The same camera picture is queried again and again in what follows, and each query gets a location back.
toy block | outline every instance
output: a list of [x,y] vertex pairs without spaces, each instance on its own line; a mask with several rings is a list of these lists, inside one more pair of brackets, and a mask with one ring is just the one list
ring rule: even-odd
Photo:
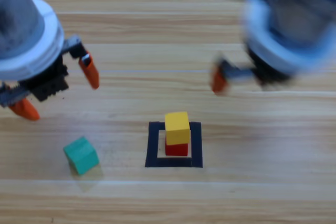
[[98,155],[85,137],[81,137],[63,148],[70,166],[82,175],[99,164]]
[[165,140],[165,153],[166,156],[187,156],[188,144],[167,145],[167,140]]
[[168,113],[164,117],[166,144],[188,144],[190,142],[190,125],[187,112]]

black tape square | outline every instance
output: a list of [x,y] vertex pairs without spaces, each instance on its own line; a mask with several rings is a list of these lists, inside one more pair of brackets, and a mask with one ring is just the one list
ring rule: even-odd
[[150,122],[148,127],[148,146],[145,167],[197,167],[203,168],[202,125],[190,122],[191,157],[158,158],[159,131],[164,131],[163,122]]

wooden table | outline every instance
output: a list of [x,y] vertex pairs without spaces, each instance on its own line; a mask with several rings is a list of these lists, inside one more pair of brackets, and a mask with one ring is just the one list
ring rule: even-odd
[[[278,91],[246,83],[216,97],[216,53],[248,61],[243,1],[46,1],[101,86],[65,57],[70,89],[29,97],[40,121],[1,112],[0,223],[336,223],[333,64]],[[149,122],[174,111],[202,123],[203,169],[144,167]],[[82,135],[100,166],[78,177],[62,149]]]

green block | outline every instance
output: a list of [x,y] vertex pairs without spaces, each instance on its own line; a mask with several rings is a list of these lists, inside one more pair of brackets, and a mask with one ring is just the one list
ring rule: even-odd
[[63,148],[70,166],[82,175],[99,164],[98,155],[85,137],[81,137]]

yellow cube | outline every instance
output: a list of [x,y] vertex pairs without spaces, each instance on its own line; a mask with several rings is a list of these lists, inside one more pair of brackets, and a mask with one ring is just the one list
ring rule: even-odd
[[167,145],[188,144],[190,125],[187,112],[168,113],[164,116]]

